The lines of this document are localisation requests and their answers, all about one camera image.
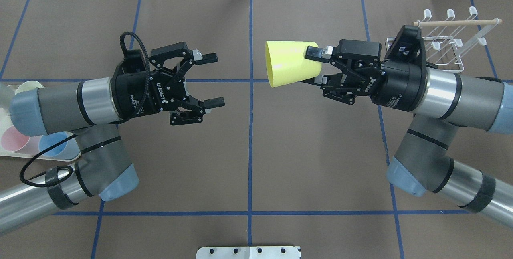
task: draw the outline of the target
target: black band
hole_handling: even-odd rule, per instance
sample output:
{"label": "black band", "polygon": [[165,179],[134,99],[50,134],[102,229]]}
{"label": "black band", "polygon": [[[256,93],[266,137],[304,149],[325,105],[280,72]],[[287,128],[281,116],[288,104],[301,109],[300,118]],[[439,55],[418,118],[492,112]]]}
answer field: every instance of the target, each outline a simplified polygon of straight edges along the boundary
{"label": "black band", "polygon": [[[46,171],[46,175],[44,176],[44,182],[46,184],[52,184],[59,180],[59,168],[55,167]],[[79,203],[73,203],[68,195],[64,194],[61,184],[56,184],[54,186],[50,186],[46,188],[48,195],[58,208],[61,210],[66,210],[67,208],[71,208],[73,206],[78,205]]]}
{"label": "black band", "polygon": [[481,183],[481,187],[479,188],[476,197],[474,197],[474,199],[465,206],[458,206],[471,213],[479,213],[486,208],[486,206],[490,204],[493,199],[493,194],[495,193],[495,178],[486,173],[481,173],[483,175],[483,182]]}
{"label": "black band", "polygon": [[91,194],[91,192],[86,188],[86,185],[84,184],[84,180],[82,180],[82,175],[80,175],[80,171],[79,171],[79,164],[80,164],[80,162],[77,162],[75,164],[75,174],[77,175],[77,180],[79,181],[80,187],[82,188],[84,193],[88,197],[93,197],[94,195]]}
{"label": "black band", "polygon": [[85,81],[81,81],[79,83],[79,87],[77,89],[77,103],[79,103],[80,113],[82,114],[82,117],[84,117],[86,123],[88,123],[89,125],[95,125],[95,123],[93,123],[93,121],[91,121],[91,119],[87,115],[86,108],[84,107],[84,102],[82,101],[82,86],[84,85],[84,83]]}
{"label": "black band", "polygon": [[121,140],[121,137],[120,137],[120,136],[117,136],[117,137],[115,137],[115,138],[108,139],[108,140],[103,141],[103,142],[101,142],[101,143],[94,144],[93,146],[90,146],[90,147],[88,147],[88,148],[86,148],[86,149],[80,150],[80,152],[81,152],[82,154],[85,154],[85,153],[90,152],[90,151],[92,151],[92,150],[94,150],[94,149],[98,149],[98,148],[100,148],[100,147],[102,147],[102,146],[108,145],[108,144],[110,144],[110,143],[113,143],[113,142],[116,142],[116,141],[119,141],[119,140]]}
{"label": "black band", "polygon": [[409,133],[409,134],[412,134],[414,136],[417,136],[417,137],[419,137],[421,139],[424,139],[424,140],[426,140],[428,142],[431,142],[431,143],[433,143],[433,144],[435,144],[437,146],[441,146],[444,149],[449,149],[449,146],[447,144],[444,144],[444,143],[442,143],[442,142],[440,142],[440,141],[438,141],[438,140],[436,140],[434,138],[431,138],[429,136],[426,136],[426,135],[424,135],[422,133],[418,133],[418,131],[414,131],[412,129],[408,129],[408,131],[406,131],[406,132]]}
{"label": "black band", "polygon": [[454,93],[454,99],[452,100],[452,104],[450,105],[447,112],[442,117],[440,117],[440,120],[447,119],[453,113],[454,109],[456,109],[456,105],[458,105],[458,102],[460,101],[462,87],[461,77],[459,74],[454,74],[454,76],[456,77],[456,92]]}
{"label": "black band", "polygon": [[440,186],[438,186],[438,188],[436,188],[436,190],[433,191],[433,193],[435,193],[435,194],[442,191],[445,184],[447,184],[447,182],[449,181],[449,178],[452,175],[452,172],[454,171],[454,159],[453,158],[449,158],[449,159],[450,159],[449,170],[447,170],[447,174],[445,175],[445,178],[442,181],[442,184],[440,184]]}

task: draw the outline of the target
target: wooden dowel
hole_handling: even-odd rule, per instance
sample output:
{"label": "wooden dowel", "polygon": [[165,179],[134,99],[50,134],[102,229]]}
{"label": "wooden dowel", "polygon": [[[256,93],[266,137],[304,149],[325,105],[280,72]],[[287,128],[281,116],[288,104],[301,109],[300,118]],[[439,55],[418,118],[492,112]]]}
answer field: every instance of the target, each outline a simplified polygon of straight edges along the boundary
{"label": "wooden dowel", "polygon": [[441,21],[441,22],[414,22],[414,26],[458,26],[458,25],[490,25],[501,24],[502,20],[495,18],[493,20],[470,20],[470,21]]}

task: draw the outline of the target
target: blue end cap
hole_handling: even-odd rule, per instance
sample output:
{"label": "blue end cap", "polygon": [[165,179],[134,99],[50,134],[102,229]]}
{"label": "blue end cap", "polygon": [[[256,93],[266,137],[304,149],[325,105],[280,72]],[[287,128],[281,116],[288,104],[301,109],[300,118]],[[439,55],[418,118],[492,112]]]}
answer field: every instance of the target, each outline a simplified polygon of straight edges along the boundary
{"label": "blue end cap", "polygon": [[107,186],[99,196],[105,202],[117,199],[127,193],[130,193],[139,184],[139,177],[131,164],[119,177]]}
{"label": "blue end cap", "polygon": [[501,107],[488,131],[499,134],[513,134],[513,85],[504,83]]}
{"label": "blue end cap", "polygon": [[48,135],[42,122],[37,91],[31,89],[18,93],[9,107],[12,124],[25,136]]}
{"label": "blue end cap", "polygon": [[403,166],[403,164],[396,159],[396,157],[392,158],[390,166],[388,166],[386,178],[392,185],[416,197],[421,197],[426,193],[426,189]]}

